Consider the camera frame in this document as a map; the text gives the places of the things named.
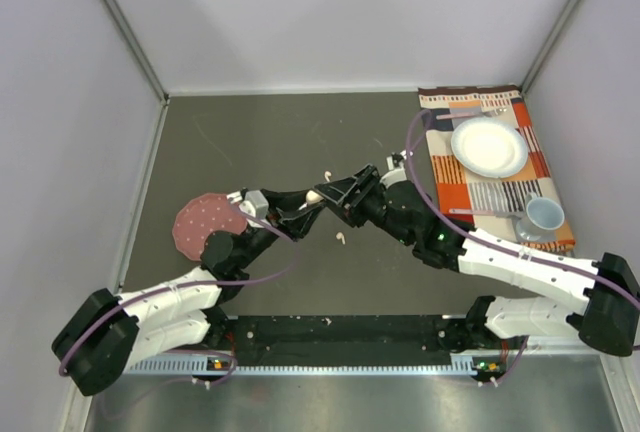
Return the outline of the pink earbud charging case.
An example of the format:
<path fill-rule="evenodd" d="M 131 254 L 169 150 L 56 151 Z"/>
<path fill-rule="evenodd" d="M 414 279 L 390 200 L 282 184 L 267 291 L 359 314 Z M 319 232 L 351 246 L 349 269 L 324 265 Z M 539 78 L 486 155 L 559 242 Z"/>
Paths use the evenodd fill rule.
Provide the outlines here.
<path fill-rule="evenodd" d="M 305 201 L 308 205 L 317 204 L 323 200 L 324 198 L 314 190 L 309 190 L 305 196 Z"/>

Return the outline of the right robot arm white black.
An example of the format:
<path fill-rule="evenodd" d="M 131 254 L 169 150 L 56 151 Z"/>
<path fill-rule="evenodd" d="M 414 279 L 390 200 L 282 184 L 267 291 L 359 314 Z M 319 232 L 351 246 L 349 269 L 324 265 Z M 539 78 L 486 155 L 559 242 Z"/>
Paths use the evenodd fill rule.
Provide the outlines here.
<path fill-rule="evenodd" d="M 380 174 L 368 165 L 353 176 L 314 186 L 306 202 L 327 207 L 353 228 L 374 224 L 431 267 L 535 293 L 533 299 L 478 299 L 466 324 L 469 340 L 478 347 L 516 336 L 575 335 L 613 356 L 628 357 L 639 349 L 639 284 L 620 256 L 606 253 L 590 261 L 554 255 L 455 222 L 401 167 Z"/>

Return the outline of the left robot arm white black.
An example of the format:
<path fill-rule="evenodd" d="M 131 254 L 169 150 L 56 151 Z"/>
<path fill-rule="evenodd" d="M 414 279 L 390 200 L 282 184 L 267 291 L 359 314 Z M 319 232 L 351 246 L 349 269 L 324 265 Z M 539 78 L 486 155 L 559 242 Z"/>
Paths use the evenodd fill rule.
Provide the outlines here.
<path fill-rule="evenodd" d="M 187 345 L 220 346 L 227 326 L 219 305 L 258 282 L 247 267 L 277 240 L 302 239 L 324 206 L 314 191 L 206 193 L 192 199 L 171 233 L 176 249 L 195 267 L 143 290 L 92 293 L 52 343 L 60 375 L 93 396 L 157 354 Z"/>

